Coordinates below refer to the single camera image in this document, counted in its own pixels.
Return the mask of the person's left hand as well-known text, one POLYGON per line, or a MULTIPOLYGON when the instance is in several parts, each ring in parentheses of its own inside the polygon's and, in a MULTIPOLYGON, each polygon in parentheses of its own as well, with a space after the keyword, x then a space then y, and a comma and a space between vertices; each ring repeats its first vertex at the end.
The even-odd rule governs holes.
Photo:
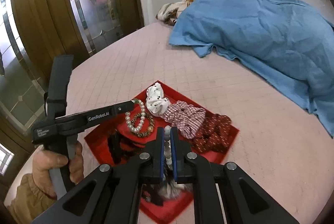
POLYGON ((71 160, 68 160, 64 155, 52 151, 44 149, 38 151, 33 158, 32 164, 32 177, 35 185, 44 194, 52 199, 56 199, 57 195, 50 178, 49 170, 66 166, 68 163, 70 180, 74 184, 80 183, 84 178, 82 151, 82 144, 78 141, 75 144, 75 156, 71 160))

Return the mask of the brown sleeve left forearm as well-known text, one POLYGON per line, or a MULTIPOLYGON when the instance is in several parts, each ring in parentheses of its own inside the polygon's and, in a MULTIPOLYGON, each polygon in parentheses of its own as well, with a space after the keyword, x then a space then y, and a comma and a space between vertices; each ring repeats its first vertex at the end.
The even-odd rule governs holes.
POLYGON ((22 177, 16 197, 6 208, 17 223, 31 223, 56 201, 40 190, 34 183, 32 174, 22 177))

